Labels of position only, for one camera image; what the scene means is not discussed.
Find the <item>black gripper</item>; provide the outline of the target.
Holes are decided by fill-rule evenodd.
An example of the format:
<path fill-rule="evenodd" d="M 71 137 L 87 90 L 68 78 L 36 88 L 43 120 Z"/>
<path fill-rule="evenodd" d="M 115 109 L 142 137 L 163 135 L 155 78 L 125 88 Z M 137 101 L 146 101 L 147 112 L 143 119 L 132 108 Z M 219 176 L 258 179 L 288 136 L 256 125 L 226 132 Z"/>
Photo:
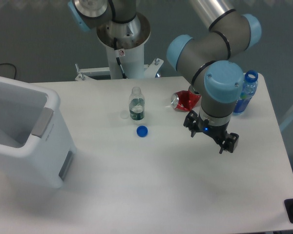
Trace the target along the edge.
<path fill-rule="evenodd" d="M 233 153 L 239 141 L 239 134 L 227 133 L 229 122 L 220 126 L 210 125 L 207 119 L 202 120 L 198 114 L 191 110 L 185 117 L 183 126 L 191 132 L 191 137 L 196 133 L 204 133 L 211 137 L 217 144 L 220 144 L 219 154 L 224 151 Z"/>

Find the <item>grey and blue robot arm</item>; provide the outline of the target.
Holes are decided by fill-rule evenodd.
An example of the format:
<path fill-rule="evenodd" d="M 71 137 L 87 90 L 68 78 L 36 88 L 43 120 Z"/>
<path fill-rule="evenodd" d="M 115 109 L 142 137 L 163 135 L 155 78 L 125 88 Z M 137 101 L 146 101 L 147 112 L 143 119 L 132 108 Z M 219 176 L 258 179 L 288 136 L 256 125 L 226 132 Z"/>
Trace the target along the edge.
<path fill-rule="evenodd" d="M 201 95 L 201 109 L 191 111 L 184 126 L 192 134 L 211 137 L 221 151 L 233 152 L 239 136 L 227 126 L 242 92 L 244 74 L 230 58 L 258 43 L 258 19 L 241 15 L 226 0 L 193 0 L 192 7 L 209 30 L 200 41 L 189 35 L 176 37 L 167 49 L 167 60 Z M 148 20 L 134 0 L 71 0 L 68 7 L 84 31 L 96 29 L 106 47 L 113 79 L 142 78 L 144 56 L 131 55 L 150 36 Z"/>

